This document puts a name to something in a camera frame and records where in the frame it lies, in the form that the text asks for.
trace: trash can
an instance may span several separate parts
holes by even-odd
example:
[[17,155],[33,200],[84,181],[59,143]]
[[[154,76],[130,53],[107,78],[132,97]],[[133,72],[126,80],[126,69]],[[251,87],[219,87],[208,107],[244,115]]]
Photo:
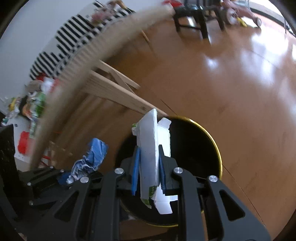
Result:
[[[170,125],[170,151],[179,167],[190,171],[194,176],[206,178],[209,175],[222,177],[222,160],[218,147],[210,134],[191,119],[181,116],[167,117]],[[137,144],[136,136],[130,135],[118,150],[115,167],[119,167],[123,159],[133,155]],[[138,219],[148,224],[173,227],[178,224],[178,201],[170,202],[173,213],[161,215],[150,200],[152,209],[140,200],[140,192],[136,196],[123,197],[123,208]]]

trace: crumpled blue wrapper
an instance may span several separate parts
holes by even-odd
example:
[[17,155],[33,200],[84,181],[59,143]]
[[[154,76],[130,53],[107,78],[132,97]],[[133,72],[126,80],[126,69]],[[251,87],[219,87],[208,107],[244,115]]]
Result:
[[82,159],[77,160],[74,163],[71,175],[66,181],[67,184],[72,184],[81,177],[97,171],[102,164],[107,154],[108,145],[97,138],[93,138],[89,143],[89,146],[90,150],[87,152],[87,156],[83,156]]

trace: black and white striped fabric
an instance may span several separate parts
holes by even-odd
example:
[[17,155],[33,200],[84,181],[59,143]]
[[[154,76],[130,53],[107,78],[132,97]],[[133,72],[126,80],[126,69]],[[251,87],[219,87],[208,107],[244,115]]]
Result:
[[40,73],[56,78],[81,46],[89,43],[97,34],[103,31],[105,26],[133,12],[130,9],[124,10],[120,8],[116,10],[116,14],[97,26],[92,25],[90,22],[91,15],[96,9],[103,6],[97,1],[89,4],[59,28],[55,37],[51,39],[34,61],[29,73],[32,80],[35,80]]

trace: toy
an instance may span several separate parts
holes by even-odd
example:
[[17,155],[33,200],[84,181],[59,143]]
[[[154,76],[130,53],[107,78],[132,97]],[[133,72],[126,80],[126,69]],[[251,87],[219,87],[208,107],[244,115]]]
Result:
[[237,21],[239,22],[239,24],[243,27],[247,27],[247,24],[245,23],[244,20],[242,20],[241,18],[237,17]]
[[233,24],[233,21],[231,20],[231,17],[229,15],[229,13],[232,13],[232,17],[234,18],[242,18],[242,17],[247,17],[250,18],[254,21],[254,23],[260,27],[262,24],[262,21],[259,17],[256,17],[250,9],[248,9],[247,7],[241,6],[238,3],[236,3],[235,1],[231,1],[231,0],[223,0],[223,2],[221,3],[222,7],[224,7],[225,9],[227,9],[227,14],[226,14],[226,22],[228,24]]

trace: white carton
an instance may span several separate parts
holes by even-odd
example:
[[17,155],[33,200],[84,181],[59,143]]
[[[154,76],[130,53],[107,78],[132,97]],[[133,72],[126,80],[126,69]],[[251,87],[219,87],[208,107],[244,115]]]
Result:
[[143,203],[151,208],[149,198],[160,214],[172,213],[170,201],[178,196],[165,196],[159,181],[159,151],[162,145],[165,156],[170,157],[170,127],[171,121],[162,118],[157,123],[157,111],[152,109],[132,128],[133,135],[137,136],[137,145],[140,147],[140,188]]

